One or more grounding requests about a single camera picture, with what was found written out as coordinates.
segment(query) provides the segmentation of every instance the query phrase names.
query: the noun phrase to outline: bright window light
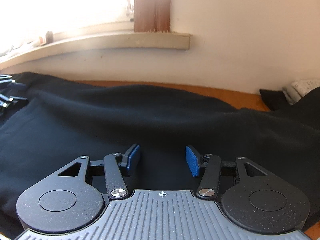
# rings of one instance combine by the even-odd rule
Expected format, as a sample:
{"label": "bright window light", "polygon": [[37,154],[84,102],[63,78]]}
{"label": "bright window light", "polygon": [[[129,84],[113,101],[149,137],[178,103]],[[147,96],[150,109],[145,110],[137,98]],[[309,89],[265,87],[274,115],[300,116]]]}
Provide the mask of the bright window light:
{"label": "bright window light", "polygon": [[129,21],[130,0],[0,0],[0,50],[38,37],[118,21]]}

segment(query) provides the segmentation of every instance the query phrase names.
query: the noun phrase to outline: ribbed plastic surface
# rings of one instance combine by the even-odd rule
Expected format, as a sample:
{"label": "ribbed plastic surface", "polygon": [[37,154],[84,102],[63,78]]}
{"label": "ribbed plastic surface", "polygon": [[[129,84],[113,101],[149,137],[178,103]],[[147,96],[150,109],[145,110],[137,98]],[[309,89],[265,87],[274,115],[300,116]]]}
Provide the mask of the ribbed plastic surface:
{"label": "ribbed plastic surface", "polygon": [[300,231],[278,236],[248,232],[231,223],[213,201],[190,191],[136,190],[132,197],[112,201],[90,226],[70,234],[48,236],[26,230],[19,240],[204,239],[306,240]]}

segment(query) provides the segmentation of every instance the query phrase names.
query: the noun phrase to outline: black fabric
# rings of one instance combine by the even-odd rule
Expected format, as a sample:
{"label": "black fabric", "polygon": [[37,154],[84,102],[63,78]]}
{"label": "black fabric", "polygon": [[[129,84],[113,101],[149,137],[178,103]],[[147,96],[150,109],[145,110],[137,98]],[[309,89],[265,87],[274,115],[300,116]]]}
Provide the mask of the black fabric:
{"label": "black fabric", "polygon": [[[301,189],[311,203],[305,229],[320,220],[320,89],[285,110],[236,110],[215,98],[161,87],[94,87],[23,73],[28,106],[0,125],[0,209],[17,220],[28,187],[79,157],[91,160],[139,143],[129,189],[192,189],[185,147],[234,161],[247,156]],[[18,234],[0,223],[0,231]]]}
{"label": "black fabric", "polygon": [[270,110],[286,109],[290,106],[282,91],[260,89],[262,101]]}

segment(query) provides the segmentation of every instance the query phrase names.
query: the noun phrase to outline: metal rivet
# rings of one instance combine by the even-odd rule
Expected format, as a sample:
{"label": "metal rivet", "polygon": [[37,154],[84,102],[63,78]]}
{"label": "metal rivet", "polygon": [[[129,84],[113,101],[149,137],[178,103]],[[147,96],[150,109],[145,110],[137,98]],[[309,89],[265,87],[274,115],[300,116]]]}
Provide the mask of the metal rivet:
{"label": "metal rivet", "polygon": [[113,191],[111,191],[111,195],[113,197],[123,197],[123,196],[127,195],[127,192],[122,188],[117,188],[117,189],[114,189]]}
{"label": "metal rivet", "polygon": [[214,190],[210,188],[203,188],[199,190],[199,194],[204,197],[211,197],[214,195],[214,193],[215,193]]}

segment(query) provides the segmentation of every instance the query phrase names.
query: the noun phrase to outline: blue gripper pad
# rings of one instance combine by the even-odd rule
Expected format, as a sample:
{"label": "blue gripper pad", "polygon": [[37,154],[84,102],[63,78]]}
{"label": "blue gripper pad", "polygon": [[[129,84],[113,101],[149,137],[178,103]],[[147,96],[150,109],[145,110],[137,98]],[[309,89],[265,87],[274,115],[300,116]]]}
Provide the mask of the blue gripper pad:
{"label": "blue gripper pad", "polygon": [[188,163],[189,169],[193,177],[200,175],[200,167],[198,164],[198,159],[195,153],[190,149],[189,146],[186,147],[186,161]]}
{"label": "blue gripper pad", "polygon": [[140,145],[137,145],[128,157],[128,164],[126,166],[127,174],[130,176],[132,171],[136,168],[140,160]]}

